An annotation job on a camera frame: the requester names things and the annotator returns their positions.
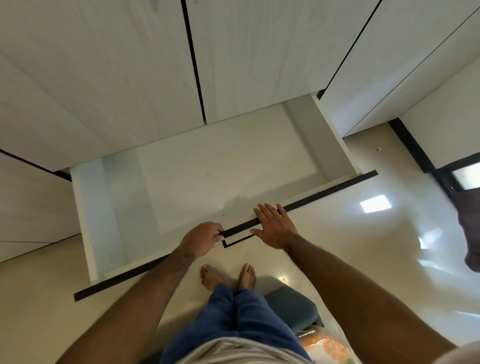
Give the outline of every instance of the forearm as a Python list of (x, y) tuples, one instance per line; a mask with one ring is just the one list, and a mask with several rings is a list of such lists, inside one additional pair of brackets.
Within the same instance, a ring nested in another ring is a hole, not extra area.
[(333, 254), (292, 234), (285, 251), (307, 276), (364, 364), (431, 363), (455, 346)]
[(178, 249), (111, 306), (57, 364), (138, 363), (194, 256)]

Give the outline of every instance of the person's right foot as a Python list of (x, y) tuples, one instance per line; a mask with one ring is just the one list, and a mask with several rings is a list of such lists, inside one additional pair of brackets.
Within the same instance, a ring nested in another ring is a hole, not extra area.
[(255, 289), (255, 284), (257, 283), (257, 276), (255, 275), (255, 269), (245, 263), (241, 269), (239, 276), (239, 289), (245, 288), (248, 290)]
[(205, 288), (212, 292), (215, 291), (216, 286), (224, 283), (221, 278), (220, 272), (209, 264), (205, 264), (200, 269), (200, 277), (202, 279), (202, 284), (205, 286)]

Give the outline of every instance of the open drawer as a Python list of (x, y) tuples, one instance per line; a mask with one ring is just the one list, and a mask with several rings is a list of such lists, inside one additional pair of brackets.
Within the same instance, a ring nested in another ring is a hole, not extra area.
[(151, 269), (204, 221), (225, 247), (258, 224), (257, 203), (286, 210), (363, 181), (314, 94), (71, 168), (92, 286), (82, 299)]

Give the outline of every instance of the person's left arm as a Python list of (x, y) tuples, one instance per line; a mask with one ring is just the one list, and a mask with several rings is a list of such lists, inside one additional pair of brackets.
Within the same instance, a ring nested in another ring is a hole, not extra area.
[(137, 364), (192, 262), (223, 239), (222, 226), (205, 222), (115, 302), (60, 357), (57, 364)]

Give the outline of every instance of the person's left hand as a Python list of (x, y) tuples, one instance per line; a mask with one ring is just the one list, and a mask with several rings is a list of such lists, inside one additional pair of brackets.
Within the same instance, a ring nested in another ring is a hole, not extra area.
[(217, 222), (203, 222), (190, 230), (182, 239), (178, 250), (192, 254), (195, 259), (207, 254), (215, 245), (224, 239), (219, 234), (224, 229)]

